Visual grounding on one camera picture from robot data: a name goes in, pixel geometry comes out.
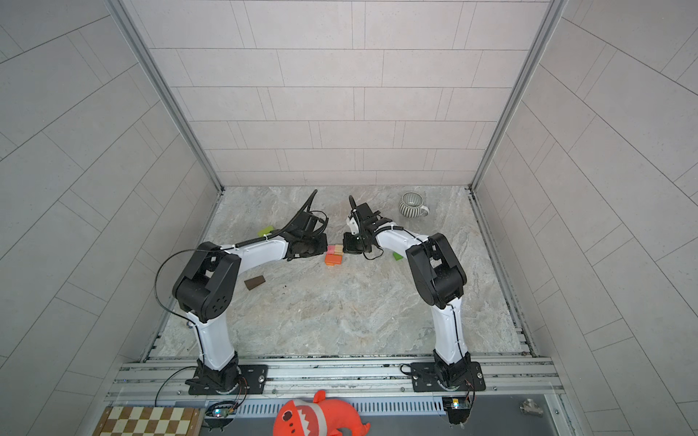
chessboard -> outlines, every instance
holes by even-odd
[[[92,436],[198,436],[202,421],[192,407],[106,407]]]

mug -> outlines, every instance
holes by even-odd
[[[400,199],[400,213],[407,218],[429,215],[429,208],[424,205],[424,199],[417,193],[406,193]]]

orange block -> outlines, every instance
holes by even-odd
[[[342,263],[342,256],[330,255],[330,254],[325,255],[325,264],[326,265],[334,266],[334,265],[341,265],[341,263]]]

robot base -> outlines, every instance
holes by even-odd
[[[186,383],[189,385],[189,395],[254,395],[264,391],[267,382],[266,365],[237,365],[235,357],[220,371],[212,370],[197,360],[194,378]]]
[[[435,352],[434,357],[435,362],[410,364],[413,372],[419,375],[417,379],[412,378],[415,392],[462,392],[473,389],[477,392],[487,388],[480,364],[470,360],[470,353],[466,352],[464,359],[450,365],[442,361]]]

black mounting plate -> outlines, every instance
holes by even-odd
[[[267,371],[269,367],[266,365],[238,365],[242,377],[245,377],[249,390],[248,395],[258,395],[264,391],[264,385],[267,383]],[[194,372],[194,376],[197,376],[198,369]],[[263,382],[260,383],[260,376],[264,377]],[[245,394],[244,390],[245,383],[242,382],[238,384],[231,392],[226,395],[235,396],[240,392],[240,388],[243,391],[240,393],[241,396]],[[211,389],[204,389],[201,386],[189,386],[189,395],[219,395],[217,392]]]
[[[411,368],[417,369],[419,377],[415,380],[412,377],[412,388],[415,392],[465,392],[472,391],[471,387],[467,383],[463,383],[461,386],[453,390],[446,390],[438,382],[436,378],[436,372],[434,367],[436,363],[434,362],[414,362],[410,364]],[[466,372],[466,379],[473,384],[475,391],[484,391],[486,389],[484,385],[484,377],[478,378],[477,374],[482,374],[482,368],[478,362],[470,362],[468,365],[468,371]]]

